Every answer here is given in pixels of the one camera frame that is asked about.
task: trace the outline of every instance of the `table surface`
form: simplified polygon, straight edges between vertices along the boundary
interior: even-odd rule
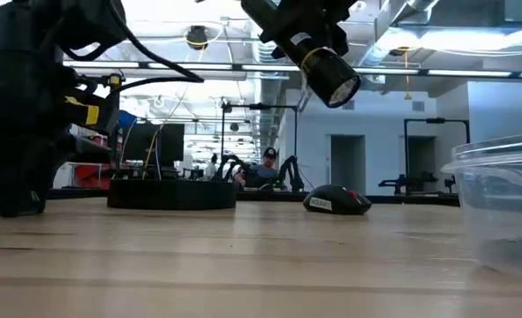
[[[522,280],[476,263],[458,208],[149,212],[87,199],[0,219],[0,318],[177,316],[522,317]]]

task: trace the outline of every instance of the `computer monitor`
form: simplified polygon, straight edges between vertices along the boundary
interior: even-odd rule
[[[155,164],[155,148],[159,151],[159,163],[161,166],[172,166],[175,161],[184,159],[184,131],[183,124],[166,124],[156,136],[158,145],[150,149],[153,136],[161,128],[161,125],[154,125],[149,122],[136,124],[129,132],[123,153],[124,161],[145,162],[148,152],[151,151],[150,164]]]

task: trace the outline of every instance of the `plastic lid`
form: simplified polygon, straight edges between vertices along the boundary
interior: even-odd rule
[[[460,168],[503,163],[522,163],[522,136],[453,148],[453,163],[445,165],[442,171],[454,173]]]

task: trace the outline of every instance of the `round black base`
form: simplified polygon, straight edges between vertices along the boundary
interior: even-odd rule
[[[235,208],[230,183],[184,180],[111,180],[108,207],[146,210]]]

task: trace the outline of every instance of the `black computer mouse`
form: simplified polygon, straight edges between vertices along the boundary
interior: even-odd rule
[[[363,195],[340,185],[320,186],[304,199],[304,207],[310,212],[337,215],[363,216],[372,206]]]

